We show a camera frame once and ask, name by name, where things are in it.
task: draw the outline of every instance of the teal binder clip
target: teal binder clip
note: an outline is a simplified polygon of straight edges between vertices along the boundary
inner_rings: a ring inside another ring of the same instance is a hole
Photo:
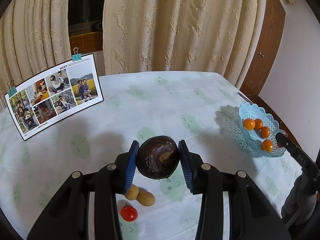
[[[17,89],[16,89],[16,87],[15,87],[15,85],[14,85],[14,81],[13,81],[13,80],[8,81],[8,82],[7,82],[7,86],[8,86],[8,88],[9,88],[9,90],[8,90],[8,95],[9,95],[9,98],[10,98],[10,97],[12,97],[12,96],[17,92]]]
[[[78,53],[79,48],[75,47],[73,49],[74,55],[72,55],[72,61],[81,60],[81,53]]]

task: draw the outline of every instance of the table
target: table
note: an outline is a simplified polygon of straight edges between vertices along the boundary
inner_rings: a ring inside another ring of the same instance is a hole
[[[100,83],[104,102],[25,142],[8,110],[0,113],[0,206],[24,239],[73,171],[98,171],[127,152],[133,140],[142,144],[155,135],[176,142],[184,139],[191,152],[220,171],[246,171],[280,213],[301,169],[288,152],[280,158],[252,158],[241,150],[232,133],[244,100],[223,77],[207,72],[145,72],[103,76]],[[153,193],[156,203],[144,207],[128,201],[139,217],[131,223],[120,218],[124,240],[195,238],[201,196],[190,194],[180,165],[170,179],[161,181],[136,171],[133,183]],[[126,201],[121,195],[117,200],[119,208]],[[92,208],[89,213],[94,239]],[[224,237],[228,239],[228,214]]]

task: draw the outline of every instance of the lace fruit bowl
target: lace fruit bowl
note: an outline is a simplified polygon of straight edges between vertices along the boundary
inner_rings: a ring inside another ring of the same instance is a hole
[[[265,140],[261,137],[260,131],[258,130],[247,130],[243,127],[242,122],[247,118],[261,119],[263,126],[267,126],[270,129],[270,136],[268,139],[273,143],[273,149],[271,152],[267,152],[261,149],[261,143]],[[278,147],[276,141],[276,134],[278,132],[284,133],[283,130],[279,129],[279,123],[273,119],[271,114],[266,114],[263,107],[258,107],[256,104],[250,105],[250,103],[241,104],[239,107],[239,127],[247,145],[253,150],[252,154],[256,157],[281,157],[284,152],[284,147]]]

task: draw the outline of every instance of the baby stroller in photo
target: baby stroller in photo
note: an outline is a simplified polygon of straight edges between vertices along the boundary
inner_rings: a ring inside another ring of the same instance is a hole
[[[26,107],[25,109],[23,109],[23,112],[24,112],[24,119],[26,120],[28,129],[31,130],[35,128],[37,125],[35,120],[33,120],[33,117],[31,115],[29,108]]]

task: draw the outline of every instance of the potato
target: potato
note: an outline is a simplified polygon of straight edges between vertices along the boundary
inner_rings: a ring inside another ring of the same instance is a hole
[[[149,207],[152,206],[156,202],[156,197],[147,191],[139,192],[136,200],[143,206]]]
[[[127,194],[124,194],[125,198],[128,200],[135,200],[139,194],[139,188],[132,184],[131,188],[128,190]]]

